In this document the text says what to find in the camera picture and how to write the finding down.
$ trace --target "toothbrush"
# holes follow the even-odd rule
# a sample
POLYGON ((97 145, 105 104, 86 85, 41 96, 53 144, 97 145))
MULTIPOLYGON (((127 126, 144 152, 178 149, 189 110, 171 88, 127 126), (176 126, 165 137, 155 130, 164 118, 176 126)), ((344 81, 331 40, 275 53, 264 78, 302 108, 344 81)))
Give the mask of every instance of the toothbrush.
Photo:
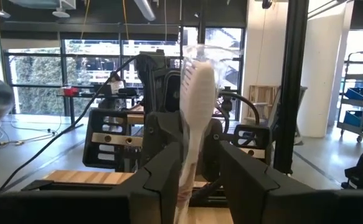
POLYGON ((180 88, 180 111, 183 122, 189 130, 189 140, 188 153, 179 181, 174 216, 174 223, 177 224, 187 221, 188 203, 194 186, 199 151, 217 99, 212 65, 209 62, 186 65, 180 88))

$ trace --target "blue crate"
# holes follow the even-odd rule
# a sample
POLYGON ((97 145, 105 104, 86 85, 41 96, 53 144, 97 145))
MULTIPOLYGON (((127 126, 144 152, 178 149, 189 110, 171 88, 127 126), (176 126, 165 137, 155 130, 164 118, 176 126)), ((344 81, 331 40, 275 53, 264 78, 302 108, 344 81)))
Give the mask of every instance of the blue crate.
POLYGON ((350 100, 363 100, 363 88, 348 88, 345 96, 350 100))
POLYGON ((359 127, 361 123, 362 113, 363 111, 346 111, 343 123, 359 127))

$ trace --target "concrete floor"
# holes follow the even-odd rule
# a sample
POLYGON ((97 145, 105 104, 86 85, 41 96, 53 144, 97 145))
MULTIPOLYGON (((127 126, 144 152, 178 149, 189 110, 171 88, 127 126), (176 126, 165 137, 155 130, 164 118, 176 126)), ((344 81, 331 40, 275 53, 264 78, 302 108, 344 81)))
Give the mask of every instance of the concrete floor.
MULTIPOLYGON (((17 116, 16 126, 23 128, 57 129, 58 117, 17 116)), ((60 129, 68 126, 62 118, 60 129)), ((11 118, 4 118, 1 128, 12 141, 41 136, 43 132, 15 129, 11 118)), ((86 125, 73 130, 55 141, 45 152, 21 170, 10 183, 10 190, 20 190, 33 180, 40 179, 57 169, 104 170, 85 167, 82 164, 83 143, 86 125)), ((354 166, 363 152, 363 141, 358 144, 356 135, 345 132, 340 138, 340 129, 331 129, 324 139, 303 138, 303 146, 295 146, 293 155, 293 178, 315 189, 339 189, 345 181, 344 169, 354 166)), ((30 142, 21 146, 13 144, 0 148, 0 186, 21 164, 30 159, 50 139, 30 142)))

